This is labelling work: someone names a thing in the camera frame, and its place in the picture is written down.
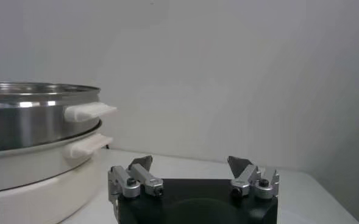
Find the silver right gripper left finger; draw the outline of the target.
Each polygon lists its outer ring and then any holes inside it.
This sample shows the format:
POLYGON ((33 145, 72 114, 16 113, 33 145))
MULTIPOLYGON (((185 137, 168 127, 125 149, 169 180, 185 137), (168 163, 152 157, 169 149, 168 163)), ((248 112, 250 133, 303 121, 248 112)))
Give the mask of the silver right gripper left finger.
POLYGON ((162 210, 164 184, 161 178, 153 176, 150 168, 153 162, 151 155, 135 158, 125 169, 123 166, 112 166, 107 172, 108 199, 114 211, 119 211, 119 199, 136 200, 146 194, 151 200, 149 208, 162 210))

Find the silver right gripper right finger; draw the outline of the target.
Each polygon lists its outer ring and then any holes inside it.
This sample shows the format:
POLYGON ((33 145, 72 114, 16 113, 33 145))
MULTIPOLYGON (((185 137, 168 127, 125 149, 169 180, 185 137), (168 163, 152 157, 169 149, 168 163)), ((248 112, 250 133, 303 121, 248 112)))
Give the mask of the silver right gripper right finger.
POLYGON ((279 174, 276 169, 261 171, 248 159, 228 156, 227 162, 234 179, 230 180, 231 195, 235 198, 255 195, 261 200, 271 200, 279 196, 279 174))

